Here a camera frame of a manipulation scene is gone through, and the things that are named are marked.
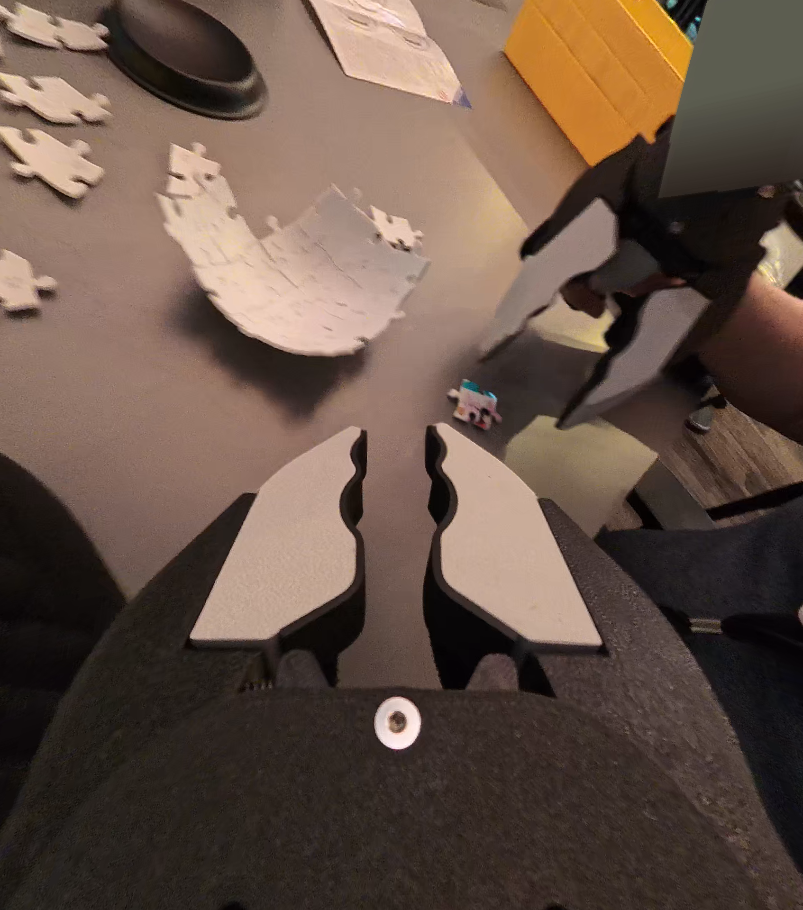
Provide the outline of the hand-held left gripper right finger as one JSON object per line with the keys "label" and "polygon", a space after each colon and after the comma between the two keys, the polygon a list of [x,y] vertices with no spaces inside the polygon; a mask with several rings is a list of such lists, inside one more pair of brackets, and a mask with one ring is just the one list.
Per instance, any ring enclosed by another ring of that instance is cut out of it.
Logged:
{"label": "hand-held left gripper right finger", "polygon": [[603,638],[532,489],[447,423],[425,430],[425,468],[442,597],[529,653],[599,653]]}

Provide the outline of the assembled white puzzle section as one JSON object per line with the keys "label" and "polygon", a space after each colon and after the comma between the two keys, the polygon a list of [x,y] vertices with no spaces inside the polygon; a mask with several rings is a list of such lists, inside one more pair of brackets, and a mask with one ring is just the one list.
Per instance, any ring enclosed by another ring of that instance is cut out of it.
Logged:
{"label": "assembled white puzzle section", "polygon": [[215,309],[244,336],[284,353],[351,356],[405,315],[430,267],[371,242],[370,210],[329,186],[294,221],[253,234],[221,166],[200,143],[170,144],[163,226]]}

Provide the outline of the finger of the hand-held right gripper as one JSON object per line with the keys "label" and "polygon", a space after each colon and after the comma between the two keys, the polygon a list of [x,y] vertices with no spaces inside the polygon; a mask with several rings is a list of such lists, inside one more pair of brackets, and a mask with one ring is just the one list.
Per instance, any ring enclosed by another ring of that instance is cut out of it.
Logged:
{"label": "finger of the hand-held right gripper", "polygon": [[521,259],[509,289],[480,337],[478,353],[491,357],[548,309],[561,287],[595,271],[618,247],[618,219],[603,199],[594,199],[538,252]]}
{"label": "finger of the hand-held right gripper", "polygon": [[672,284],[642,298],[623,298],[608,349],[570,399],[557,428],[573,428],[622,406],[651,387],[711,306],[696,290]]}

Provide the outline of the white instruction leaflet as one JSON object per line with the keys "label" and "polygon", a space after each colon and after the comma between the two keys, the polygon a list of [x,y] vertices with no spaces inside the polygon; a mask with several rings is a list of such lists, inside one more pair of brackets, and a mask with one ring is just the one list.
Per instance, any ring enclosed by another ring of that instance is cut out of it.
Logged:
{"label": "white instruction leaflet", "polygon": [[410,1],[309,1],[347,76],[471,108],[446,54]]}

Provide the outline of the black round ball stand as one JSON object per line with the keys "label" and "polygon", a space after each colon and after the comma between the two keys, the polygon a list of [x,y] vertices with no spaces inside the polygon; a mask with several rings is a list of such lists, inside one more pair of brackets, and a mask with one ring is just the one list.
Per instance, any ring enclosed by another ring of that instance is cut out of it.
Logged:
{"label": "black round ball stand", "polygon": [[269,98],[247,46],[185,1],[113,1],[102,10],[111,62],[149,94],[206,118],[249,120]]}

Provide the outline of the person's right forearm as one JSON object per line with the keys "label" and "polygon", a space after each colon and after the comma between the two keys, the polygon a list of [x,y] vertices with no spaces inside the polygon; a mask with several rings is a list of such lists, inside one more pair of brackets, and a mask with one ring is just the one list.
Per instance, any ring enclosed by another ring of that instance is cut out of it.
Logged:
{"label": "person's right forearm", "polygon": [[803,300],[759,272],[730,314],[687,349],[729,404],[803,446]]}

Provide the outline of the yellow storage bin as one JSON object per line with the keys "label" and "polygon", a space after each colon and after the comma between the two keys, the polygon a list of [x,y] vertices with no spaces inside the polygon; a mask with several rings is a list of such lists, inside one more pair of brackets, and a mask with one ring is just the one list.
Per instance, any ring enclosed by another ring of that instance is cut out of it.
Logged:
{"label": "yellow storage bin", "polygon": [[693,44],[656,1],[525,1],[503,52],[584,162],[677,110]]}

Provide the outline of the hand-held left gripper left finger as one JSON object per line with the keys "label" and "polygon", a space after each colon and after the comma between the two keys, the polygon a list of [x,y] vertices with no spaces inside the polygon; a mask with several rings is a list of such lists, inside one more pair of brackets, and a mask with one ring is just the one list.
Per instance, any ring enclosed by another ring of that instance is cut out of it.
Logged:
{"label": "hand-held left gripper left finger", "polygon": [[347,427],[284,465],[253,499],[190,644],[339,653],[362,630],[367,433]]}

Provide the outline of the scattered loose puzzle pieces group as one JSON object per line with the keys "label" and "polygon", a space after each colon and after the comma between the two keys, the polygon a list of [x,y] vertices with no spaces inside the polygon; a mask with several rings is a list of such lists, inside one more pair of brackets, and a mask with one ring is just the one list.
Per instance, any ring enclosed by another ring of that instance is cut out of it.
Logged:
{"label": "scattered loose puzzle pieces group", "polygon": [[[33,45],[77,53],[99,53],[109,48],[110,29],[52,16],[16,2],[0,4],[0,31]],[[3,48],[0,37],[0,57]],[[0,71],[0,98],[9,107],[21,108],[54,126],[101,124],[110,117],[110,101],[101,94],[85,95],[59,76],[24,76]],[[63,142],[41,129],[0,127],[0,143],[14,159],[13,173],[37,179],[67,199],[82,199],[104,176],[89,158],[83,140]],[[0,310],[10,315],[35,312],[42,299],[56,290],[56,281],[35,272],[31,263],[0,246]]]}

